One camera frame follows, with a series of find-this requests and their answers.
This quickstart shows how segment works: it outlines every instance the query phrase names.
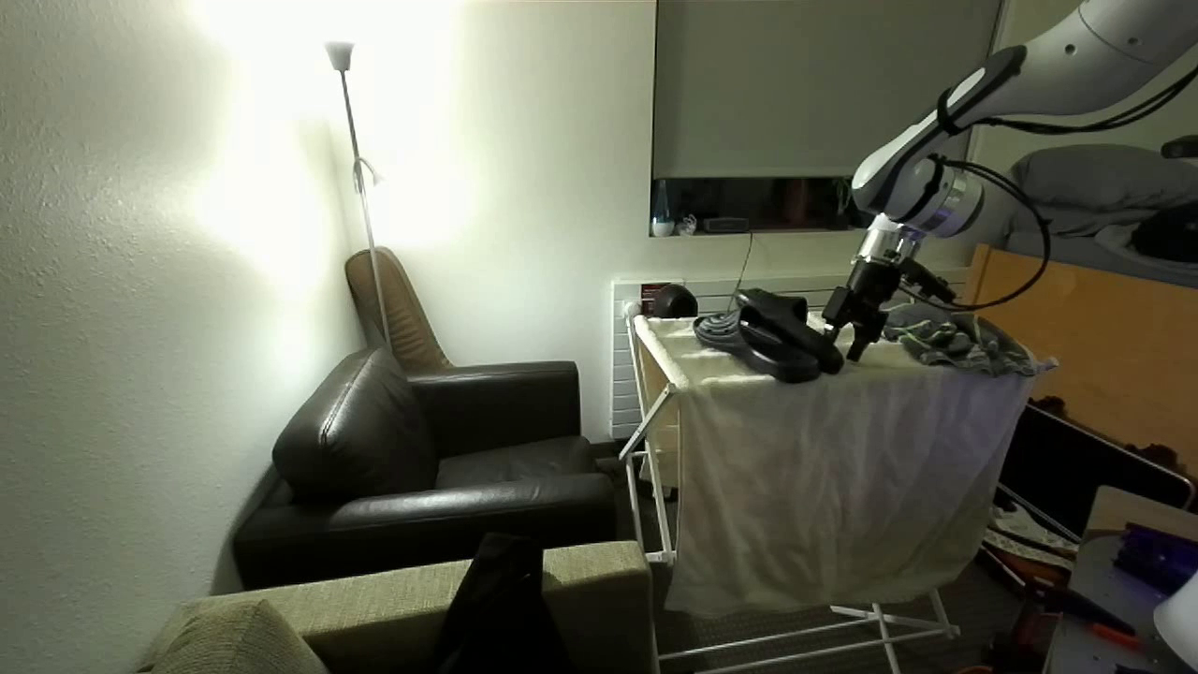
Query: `lamp pole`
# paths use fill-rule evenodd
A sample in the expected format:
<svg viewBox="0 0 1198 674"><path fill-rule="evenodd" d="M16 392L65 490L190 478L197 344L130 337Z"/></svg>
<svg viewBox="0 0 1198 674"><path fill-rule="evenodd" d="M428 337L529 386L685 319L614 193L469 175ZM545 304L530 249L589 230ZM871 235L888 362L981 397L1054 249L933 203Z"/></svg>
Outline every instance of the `lamp pole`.
<svg viewBox="0 0 1198 674"><path fill-rule="evenodd" d="M389 321L387 321L387 304L381 304L381 277L378 277L378 249L373 249L373 218L369 218L369 186L366 186L366 161L361 145L361 124L352 115L352 94L349 94L349 67L352 67L352 44L349 40L329 40L329 63L339 78L339 105L344 105L344 130L349 130L349 151L352 151L352 183L361 193L361 209L364 209L364 230L366 230L366 253L369 253L369 277L373 277L373 304L378 304L378 321L381 321L381 340L389 340Z"/></svg>

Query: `white wall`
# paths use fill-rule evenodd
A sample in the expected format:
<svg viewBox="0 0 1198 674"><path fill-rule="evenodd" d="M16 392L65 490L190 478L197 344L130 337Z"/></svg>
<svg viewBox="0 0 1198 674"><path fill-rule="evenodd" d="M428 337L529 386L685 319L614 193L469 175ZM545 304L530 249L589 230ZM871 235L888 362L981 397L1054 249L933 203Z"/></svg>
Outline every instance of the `white wall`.
<svg viewBox="0 0 1198 674"><path fill-rule="evenodd" d="M734 277L745 235L649 240L650 0L438 9L364 39L378 240L412 270L450 360L575 360L599 440L611 286ZM756 235L745 277L844 277L852 253L844 231Z"/></svg>
<svg viewBox="0 0 1198 674"><path fill-rule="evenodd" d="M276 14L4 3L0 669L130 669L230 590L273 435L361 340L333 77Z"/></svg>

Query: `wire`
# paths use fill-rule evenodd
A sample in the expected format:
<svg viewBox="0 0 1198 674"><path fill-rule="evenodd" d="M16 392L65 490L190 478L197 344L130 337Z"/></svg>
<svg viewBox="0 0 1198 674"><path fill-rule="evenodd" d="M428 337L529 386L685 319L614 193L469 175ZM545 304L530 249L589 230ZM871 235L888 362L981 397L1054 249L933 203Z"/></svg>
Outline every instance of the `wire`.
<svg viewBox="0 0 1198 674"><path fill-rule="evenodd" d="M1096 124L1032 124L1032 119L977 119L977 124L988 124L988 129L1014 129L1014 130L1029 130L1029 135L1086 135L1086 130L1111 130L1111 129L1127 129L1127 124L1138 124L1147 115L1152 115L1156 110L1165 110L1170 97L1180 97L1189 83L1198 78L1198 67L1180 77L1170 85L1156 90L1152 97L1108 115L1108 119L1096 119Z"/></svg>
<svg viewBox="0 0 1198 674"><path fill-rule="evenodd" d="M1008 193L1018 205L1024 205L1024 209L1032 213L1037 231L1042 231L1042 266L1037 266L1018 290L1012 290L1012 291L1003 291L1003 297L995 297L995 301L986 301L986 304L952 304L952 306L957 306L957 310L986 310L986 306L1000 306L1000 304L1012 304L1012 301L1018 301L1021 291L1029 291L1029 290L1046 277L1046 270L1047 270L1047 261L1051 261L1047 218L1037 209L1037 203L1032 203L1014 180L1008 180L1003 174L995 174L995 170L988 170L988 164L952 161L952 158L941 158L941 155L935 155L933 161L941 161L941 164L946 164L946 170L975 174L975 175L988 180L992 186Z"/></svg>

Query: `black leather armchair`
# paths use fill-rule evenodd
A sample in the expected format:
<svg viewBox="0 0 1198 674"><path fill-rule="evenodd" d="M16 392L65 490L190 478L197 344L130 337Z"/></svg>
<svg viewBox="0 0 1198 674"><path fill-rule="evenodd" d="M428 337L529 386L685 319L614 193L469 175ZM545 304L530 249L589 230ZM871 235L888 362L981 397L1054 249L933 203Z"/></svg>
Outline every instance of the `black leather armchair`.
<svg viewBox="0 0 1198 674"><path fill-rule="evenodd" d="M614 538L614 483L580 440L575 366L399 374L373 350L286 429L232 556L262 590L472 557L487 532Z"/></svg>

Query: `white sheet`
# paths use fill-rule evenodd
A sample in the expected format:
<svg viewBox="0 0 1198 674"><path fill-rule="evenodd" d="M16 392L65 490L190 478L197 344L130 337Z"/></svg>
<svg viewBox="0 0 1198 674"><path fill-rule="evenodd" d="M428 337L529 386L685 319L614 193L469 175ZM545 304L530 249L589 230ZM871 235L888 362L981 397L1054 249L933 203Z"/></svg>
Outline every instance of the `white sheet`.
<svg viewBox="0 0 1198 674"><path fill-rule="evenodd" d="M871 344L844 374L777 386L701 350L685 319L635 329L658 362L644 392L678 390L671 610L896 602L975 557L1032 377Z"/></svg>

